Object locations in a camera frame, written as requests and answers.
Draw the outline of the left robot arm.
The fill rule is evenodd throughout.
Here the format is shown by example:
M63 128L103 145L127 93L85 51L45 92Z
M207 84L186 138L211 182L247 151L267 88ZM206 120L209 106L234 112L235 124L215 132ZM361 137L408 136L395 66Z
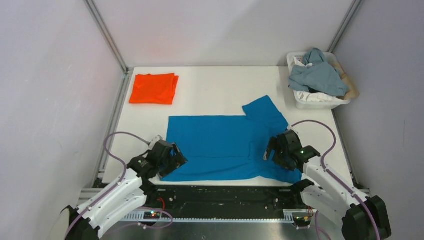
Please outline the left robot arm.
M151 149L136 156L123 172L97 195L76 208L66 207L69 225L65 240L99 240L123 217L135 209L157 204L155 177L166 177L188 163L175 143L155 142Z

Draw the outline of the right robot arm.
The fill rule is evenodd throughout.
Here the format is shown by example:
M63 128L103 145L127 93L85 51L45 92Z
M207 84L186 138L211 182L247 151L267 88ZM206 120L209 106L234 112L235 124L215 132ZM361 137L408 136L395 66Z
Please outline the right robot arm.
M384 200L343 180L315 148L302 146L295 131L271 137L263 158L306 175L291 186L291 204L297 209L307 205L317 210L341 227L344 239L386 240L392 236Z

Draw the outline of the white laundry basket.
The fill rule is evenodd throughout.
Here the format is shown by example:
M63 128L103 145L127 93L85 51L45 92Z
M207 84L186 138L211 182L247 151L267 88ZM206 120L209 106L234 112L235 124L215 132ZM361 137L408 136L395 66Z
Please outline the white laundry basket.
M293 67L297 65L297 62L303 60L305 53L306 51L296 51L289 52L286 55L289 75L292 74ZM296 107L301 110L332 110L339 106L350 104L352 101L351 99L343 100L336 97L332 97L330 101L305 101L299 98L299 91L295 91L291 87L289 89L293 91Z

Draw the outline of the folded orange t shirt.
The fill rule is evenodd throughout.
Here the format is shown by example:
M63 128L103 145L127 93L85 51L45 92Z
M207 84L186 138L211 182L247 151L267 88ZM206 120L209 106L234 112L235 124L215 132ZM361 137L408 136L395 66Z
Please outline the folded orange t shirt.
M129 103L172 105L178 81L174 73L137 74Z

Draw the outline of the grey blue t shirt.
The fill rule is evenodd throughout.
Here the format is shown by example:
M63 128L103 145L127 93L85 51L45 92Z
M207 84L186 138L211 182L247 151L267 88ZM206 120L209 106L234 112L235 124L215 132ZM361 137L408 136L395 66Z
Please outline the grey blue t shirt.
M341 71L328 62L320 49L312 48L306 52L301 63L292 67L288 77L290 89L332 97L342 97L348 92L348 85L341 79Z

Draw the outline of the beige t shirt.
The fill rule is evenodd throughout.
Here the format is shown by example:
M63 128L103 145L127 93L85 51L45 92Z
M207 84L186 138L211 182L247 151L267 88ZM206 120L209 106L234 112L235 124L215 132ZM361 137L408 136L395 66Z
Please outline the beige t shirt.
M349 75L343 70L342 66L338 62L331 62L330 65L334 67L336 70L340 71L340 79L347 85L348 90L344 96L338 96L337 98L340 100L352 100L356 99L360 96L360 92L357 89L355 83Z

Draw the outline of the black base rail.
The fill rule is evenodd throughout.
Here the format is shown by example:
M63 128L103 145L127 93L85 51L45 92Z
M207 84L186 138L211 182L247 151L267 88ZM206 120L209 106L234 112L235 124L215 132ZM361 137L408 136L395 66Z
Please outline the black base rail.
M164 210L176 223L293 223L310 219L301 191L313 186L304 179L292 186L159 185L143 207L124 215L126 222L169 221L148 208Z

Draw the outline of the right aluminium frame post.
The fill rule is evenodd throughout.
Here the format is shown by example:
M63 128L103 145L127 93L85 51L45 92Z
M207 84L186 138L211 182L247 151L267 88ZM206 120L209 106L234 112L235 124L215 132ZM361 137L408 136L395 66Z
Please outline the right aluminium frame post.
M362 5L363 5L363 0L353 0L351 2L351 5L349 6L349 9L347 11L347 13L345 14L343 20L341 21L341 24L338 28L338 30L336 31L336 34L334 35L328 49L327 52L329 53L334 53L337 49L337 47L339 46L340 42L342 41L345 33L347 32L349 26L351 25L351 23L353 22L353 20L355 19L356 15L358 14L358 12L360 11Z

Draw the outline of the aluminium frame post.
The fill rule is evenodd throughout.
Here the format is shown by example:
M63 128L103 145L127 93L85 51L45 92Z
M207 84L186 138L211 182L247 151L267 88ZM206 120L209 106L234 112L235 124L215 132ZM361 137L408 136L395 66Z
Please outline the aluminium frame post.
M358 12L360 11L362 5L363 5L363 0L353 0L351 2L351 5L349 6L349 9L347 11L347 13L345 14L343 20L341 21L341 24L338 28L338 30L336 31L336 34L334 35L328 49L327 52L329 53L334 53L337 49L337 47L339 46L340 42L342 41L345 33L347 32L349 26L351 25L351 23L353 22L353 20L355 19L356 15L358 14Z
M97 6L97 4L95 3L94 0L84 0L83 1L84 4L86 5L89 13L91 14L94 23L96 24L98 30L100 31L101 35L103 36L107 46L109 47L109 49L112 52L112 55L114 56L115 60L117 61L120 69L122 70L122 72L124 74L127 74L129 71L129 67L126 64L111 32L108 29L108 26L104 20L104 18L102 17L102 14Z

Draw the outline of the left aluminium frame post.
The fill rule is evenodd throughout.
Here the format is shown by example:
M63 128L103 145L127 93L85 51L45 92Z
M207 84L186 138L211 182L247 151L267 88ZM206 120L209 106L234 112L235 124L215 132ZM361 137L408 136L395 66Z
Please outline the left aluminium frame post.
M84 0L83 1L84 4L86 5L89 13L91 14L94 23L96 24L98 30L100 31L101 35L103 36L107 46L109 47L109 49L112 52L112 55L114 56L115 60L117 61L120 69L122 70L122 72L124 74L127 74L129 71L129 67L126 64L111 32L108 29L108 26L104 20L104 18L102 17L102 14L97 6L97 4L95 3L94 0Z

